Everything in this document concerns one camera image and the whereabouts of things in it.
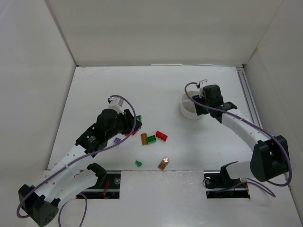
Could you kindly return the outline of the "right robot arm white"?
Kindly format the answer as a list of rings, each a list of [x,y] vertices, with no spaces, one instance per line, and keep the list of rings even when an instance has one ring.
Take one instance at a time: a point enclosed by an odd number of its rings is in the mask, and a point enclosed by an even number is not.
[[[273,178],[288,174],[288,180],[283,186],[289,185],[293,172],[287,140],[281,135],[273,136],[253,124],[232,102],[224,102],[218,85],[198,85],[197,88],[199,94],[192,97],[197,114],[209,114],[238,135],[252,151],[250,161],[235,161],[222,166],[227,177],[254,177],[260,182],[271,183]]]

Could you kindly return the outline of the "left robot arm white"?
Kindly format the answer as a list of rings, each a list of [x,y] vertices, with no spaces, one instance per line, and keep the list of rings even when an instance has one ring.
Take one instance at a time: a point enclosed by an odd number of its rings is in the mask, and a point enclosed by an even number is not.
[[[118,134],[129,137],[141,126],[133,107],[104,109],[48,174],[20,187],[17,217],[31,218],[40,227],[48,225],[68,200],[104,182],[107,171],[95,162],[95,156],[115,147],[108,146],[108,141]]]

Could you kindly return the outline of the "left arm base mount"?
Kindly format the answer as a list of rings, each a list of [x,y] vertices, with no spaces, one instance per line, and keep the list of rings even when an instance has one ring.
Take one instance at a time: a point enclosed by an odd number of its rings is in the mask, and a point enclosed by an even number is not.
[[[121,171],[107,172],[104,180],[97,180],[96,184],[81,193],[87,199],[119,199],[121,185]]]

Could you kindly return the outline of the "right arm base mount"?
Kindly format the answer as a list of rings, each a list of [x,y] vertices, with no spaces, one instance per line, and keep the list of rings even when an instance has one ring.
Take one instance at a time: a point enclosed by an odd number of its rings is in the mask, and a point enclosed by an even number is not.
[[[231,179],[224,165],[220,170],[204,171],[203,185],[208,199],[250,199],[247,184],[241,183],[240,179]]]

